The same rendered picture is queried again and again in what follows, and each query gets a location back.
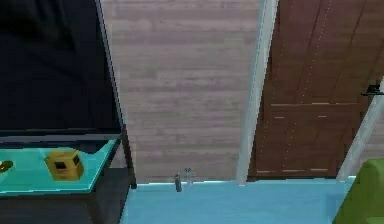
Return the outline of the dark stand with teal top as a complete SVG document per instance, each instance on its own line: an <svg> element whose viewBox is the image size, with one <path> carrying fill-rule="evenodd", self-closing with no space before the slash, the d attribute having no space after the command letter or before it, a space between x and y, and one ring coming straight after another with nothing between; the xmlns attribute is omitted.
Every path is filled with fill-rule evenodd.
<svg viewBox="0 0 384 224"><path fill-rule="evenodd" d="M130 189L137 187L126 133L94 154L81 152L84 174L55 181L48 148L0 150L13 166L0 173L0 224L120 224Z"/></svg>

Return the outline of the brown wooden room door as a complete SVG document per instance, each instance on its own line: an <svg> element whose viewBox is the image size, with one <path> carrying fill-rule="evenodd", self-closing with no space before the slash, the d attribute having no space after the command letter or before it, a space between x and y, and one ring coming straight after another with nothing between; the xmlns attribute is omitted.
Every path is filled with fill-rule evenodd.
<svg viewBox="0 0 384 224"><path fill-rule="evenodd" d="M279 0L251 180L334 178L384 77L384 0Z"/></svg>

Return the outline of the yellow box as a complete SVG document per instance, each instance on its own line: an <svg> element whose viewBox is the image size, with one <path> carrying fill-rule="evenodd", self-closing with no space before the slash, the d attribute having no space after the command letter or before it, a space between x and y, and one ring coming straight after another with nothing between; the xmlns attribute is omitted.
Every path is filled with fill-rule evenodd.
<svg viewBox="0 0 384 224"><path fill-rule="evenodd" d="M84 173L77 150L52 150L44 161L55 181L77 181Z"/></svg>

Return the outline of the black television set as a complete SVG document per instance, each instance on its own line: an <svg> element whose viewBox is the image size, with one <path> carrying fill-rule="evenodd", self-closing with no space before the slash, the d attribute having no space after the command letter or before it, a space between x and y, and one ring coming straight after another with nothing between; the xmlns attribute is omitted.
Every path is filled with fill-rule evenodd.
<svg viewBox="0 0 384 224"><path fill-rule="evenodd" d="M101 0L0 0L0 136L120 129Z"/></svg>

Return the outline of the green sofa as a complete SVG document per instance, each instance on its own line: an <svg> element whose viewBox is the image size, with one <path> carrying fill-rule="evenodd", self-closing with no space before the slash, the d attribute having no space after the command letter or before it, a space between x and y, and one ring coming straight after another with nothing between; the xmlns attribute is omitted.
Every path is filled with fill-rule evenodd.
<svg viewBox="0 0 384 224"><path fill-rule="evenodd" d="M364 162L332 224L384 224L384 158Z"/></svg>

